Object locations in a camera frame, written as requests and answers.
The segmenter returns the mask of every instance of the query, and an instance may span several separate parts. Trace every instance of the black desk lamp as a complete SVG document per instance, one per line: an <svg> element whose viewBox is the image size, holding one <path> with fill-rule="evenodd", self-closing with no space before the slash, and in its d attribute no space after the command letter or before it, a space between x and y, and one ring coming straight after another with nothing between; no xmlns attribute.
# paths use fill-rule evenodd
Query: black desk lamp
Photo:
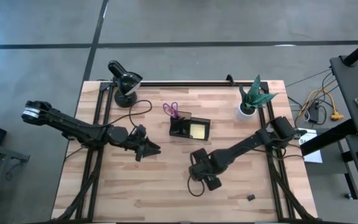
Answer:
<svg viewBox="0 0 358 224"><path fill-rule="evenodd" d="M109 62L109 71L117 78L118 91L114 94L117 105L123 108L132 106L137 99L136 89L140 86L142 77L134 72L127 72L125 68L113 60Z"/></svg>

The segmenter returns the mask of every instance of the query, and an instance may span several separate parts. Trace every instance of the concrete floor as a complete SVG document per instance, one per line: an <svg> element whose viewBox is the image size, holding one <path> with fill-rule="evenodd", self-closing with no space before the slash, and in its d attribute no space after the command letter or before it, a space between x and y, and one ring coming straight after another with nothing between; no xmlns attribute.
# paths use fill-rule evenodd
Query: concrete floor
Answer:
<svg viewBox="0 0 358 224"><path fill-rule="evenodd" d="M292 83L328 69L331 57L357 47L335 41L358 40L358 0L109 0L101 11L102 5L103 0L0 0L0 48L5 48L0 49L0 127L8 131L4 145L31 154L1 192L0 223L48 220L67 147L58 131L22 122L27 100L49 101L74 115L84 74L90 80L111 79L110 60L145 80L222 80L230 73L238 80L261 74L266 80ZM104 21L98 31L99 15ZM94 40L304 41L304 46L103 48L92 61L88 57L93 56ZM54 49L43 49L45 44ZM88 45L69 49L66 44ZM303 102L323 78L293 85L288 95ZM338 110L349 118L339 89L333 95ZM322 128L336 124L327 121ZM358 200L342 197L348 192L342 175L310 176L310 183L320 218L358 223Z"/></svg>

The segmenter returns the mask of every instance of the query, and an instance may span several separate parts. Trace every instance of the butcher block tabletop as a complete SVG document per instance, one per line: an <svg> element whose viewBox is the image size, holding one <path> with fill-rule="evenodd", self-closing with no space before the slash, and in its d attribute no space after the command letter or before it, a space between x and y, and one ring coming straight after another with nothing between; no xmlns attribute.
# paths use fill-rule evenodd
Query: butcher block tabletop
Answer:
<svg viewBox="0 0 358 224"><path fill-rule="evenodd" d="M286 116L293 124L284 82L265 82L268 82L271 93L278 93L272 100L274 115ZM100 82L84 82L75 116L77 119L93 122L99 85ZM104 147L94 222L277 221L267 158L263 152L250 151L238 157L227 171L219 175L222 187L214 191L206 188L202 196L194 197L187 188L191 152L205 148L209 153L215 149L228 148L261 128L258 113L246 121L237 119L241 102L238 86L141 86L136 93L138 100L150 100L153 108L146 114L133 116L132 120L135 124L146 127L150 140L161 147L161 154L136 162L133 151L110 145ZM100 123L104 116L106 98L103 98ZM178 102L180 111L211 120L207 141L169 136L170 117L164 113L162 106L164 103L170 105L173 101ZM141 102L133 107L132 113L148 109L149 104ZM264 110L268 121L269 114L267 109ZM118 107L113 98L109 121L128 112L128 108ZM121 119L114 125L126 127L129 131L133 128L128 118ZM77 141L70 141L67 154L80 147ZM52 218L61 215L78 193L86 151L87 149L83 149L65 161ZM300 149L288 146L287 155L292 154L301 155ZM285 159L285 167L291 191L302 206L317 217L303 159L288 157ZM198 194L202 186L200 182L190 181L190 188ZM89 190L85 199L83 216L88 211L90 192ZM248 201L249 194L254 194L256 199ZM280 198L284 217L288 217L281 189Z"/></svg>

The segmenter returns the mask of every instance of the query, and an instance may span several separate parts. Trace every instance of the scissors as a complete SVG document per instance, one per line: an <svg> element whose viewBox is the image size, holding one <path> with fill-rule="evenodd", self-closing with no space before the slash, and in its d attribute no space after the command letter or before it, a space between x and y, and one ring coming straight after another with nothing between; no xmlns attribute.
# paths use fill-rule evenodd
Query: scissors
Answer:
<svg viewBox="0 0 358 224"><path fill-rule="evenodd" d="M164 104L162 105L162 108L164 109L164 112L165 112L167 115L169 115L169 116L171 116L171 117L173 117L173 118L179 118L179 114L178 114L178 103L177 103L177 102L173 102L173 103L171 104L171 106L168 105L168 103L164 103Z"/></svg>

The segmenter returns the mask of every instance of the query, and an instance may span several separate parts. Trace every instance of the white pot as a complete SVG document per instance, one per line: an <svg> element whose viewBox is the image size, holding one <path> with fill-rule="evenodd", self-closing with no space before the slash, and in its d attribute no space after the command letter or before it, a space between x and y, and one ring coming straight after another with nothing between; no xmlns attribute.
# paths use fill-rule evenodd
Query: white pot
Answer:
<svg viewBox="0 0 358 224"><path fill-rule="evenodd" d="M240 107L241 107L241 103L239 104L239 107L237 110L237 119L240 119L240 120L247 120L247 119L253 117L253 115L255 115L255 113L257 111L257 109L255 109L255 111L252 114L246 114L241 111Z"/></svg>

